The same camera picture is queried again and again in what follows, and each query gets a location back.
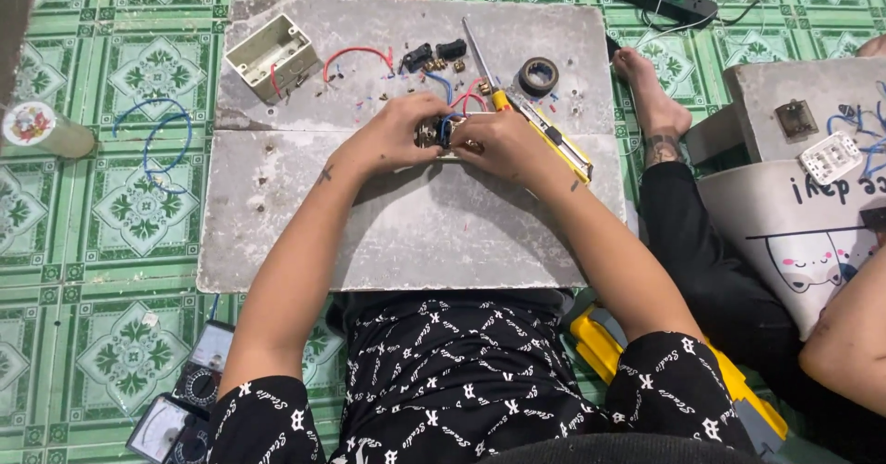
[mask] tattoo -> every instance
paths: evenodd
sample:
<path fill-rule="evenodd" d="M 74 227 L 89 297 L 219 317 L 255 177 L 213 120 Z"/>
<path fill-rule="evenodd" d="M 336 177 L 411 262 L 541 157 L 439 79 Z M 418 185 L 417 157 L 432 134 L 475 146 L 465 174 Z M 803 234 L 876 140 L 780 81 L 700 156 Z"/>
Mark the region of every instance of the tattoo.
<path fill-rule="evenodd" d="M 680 151 L 679 138 L 653 135 L 646 140 L 646 168 L 662 162 L 686 163 Z"/>
<path fill-rule="evenodd" d="M 333 166 L 335 166 L 335 164 L 331 164 L 328 167 L 324 167 L 322 170 L 320 170 L 320 177 L 317 177 L 317 186 L 323 184 L 324 180 L 332 180 L 332 176 L 329 175 L 329 172 L 332 172 Z"/>

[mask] black pants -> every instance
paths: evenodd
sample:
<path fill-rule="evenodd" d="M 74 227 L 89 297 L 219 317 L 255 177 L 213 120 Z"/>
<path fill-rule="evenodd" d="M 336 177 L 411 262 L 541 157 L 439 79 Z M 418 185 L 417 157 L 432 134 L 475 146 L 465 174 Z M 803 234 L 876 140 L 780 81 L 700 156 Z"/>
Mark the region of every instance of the black pants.
<path fill-rule="evenodd" d="M 730 360 L 757 371 L 807 422 L 807 435 L 854 462 L 886 459 L 886 418 L 821 386 L 799 366 L 788 311 L 716 233 L 689 168 L 650 167 L 640 189 L 649 249 L 677 284 L 702 332 Z"/>

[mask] black tape roll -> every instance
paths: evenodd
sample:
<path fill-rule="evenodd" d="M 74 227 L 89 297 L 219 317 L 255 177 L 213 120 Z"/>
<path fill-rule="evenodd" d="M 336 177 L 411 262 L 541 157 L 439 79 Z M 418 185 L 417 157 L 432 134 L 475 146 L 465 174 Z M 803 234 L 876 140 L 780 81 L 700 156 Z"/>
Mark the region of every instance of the black tape roll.
<path fill-rule="evenodd" d="M 544 97 L 551 92 L 560 79 L 557 65 L 548 58 L 534 57 L 523 63 L 516 81 L 527 95 Z"/>

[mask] bare foot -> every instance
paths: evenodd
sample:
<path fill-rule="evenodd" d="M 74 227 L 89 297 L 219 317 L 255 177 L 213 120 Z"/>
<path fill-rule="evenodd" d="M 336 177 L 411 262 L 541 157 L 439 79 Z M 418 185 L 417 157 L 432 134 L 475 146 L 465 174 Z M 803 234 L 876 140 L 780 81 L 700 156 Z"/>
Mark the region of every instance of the bare foot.
<path fill-rule="evenodd" d="M 864 45 L 858 48 L 858 52 L 855 55 L 858 57 L 886 56 L 886 34 L 865 42 Z"/>
<path fill-rule="evenodd" d="M 681 135 L 692 125 L 692 114 L 665 94 L 659 85 L 659 77 L 652 62 L 639 55 L 633 48 L 621 48 L 615 52 L 612 65 L 616 73 L 627 80 L 634 91 L 637 120 L 643 135 Z"/>

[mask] hand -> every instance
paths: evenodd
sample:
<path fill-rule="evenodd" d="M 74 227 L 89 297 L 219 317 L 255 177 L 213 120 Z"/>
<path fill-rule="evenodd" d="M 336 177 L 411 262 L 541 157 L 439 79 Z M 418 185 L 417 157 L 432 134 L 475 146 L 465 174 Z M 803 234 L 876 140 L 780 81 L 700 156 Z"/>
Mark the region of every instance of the hand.
<path fill-rule="evenodd" d="M 443 149 L 415 146 L 415 127 L 421 120 L 452 112 L 451 107 L 431 93 L 396 97 L 345 141 L 336 154 L 353 158 L 368 175 L 429 162 Z"/>
<path fill-rule="evenodd" d="M 471 148 L 467 141 L 480 143 L 483 152 Z M 453 131 L 451 143 L 453 152 L 464 161 L 518 182 L 536 195 L 546 178 L 564 173 L 575 178 L 569 165 L 515 111 L 471 115 Z"/>

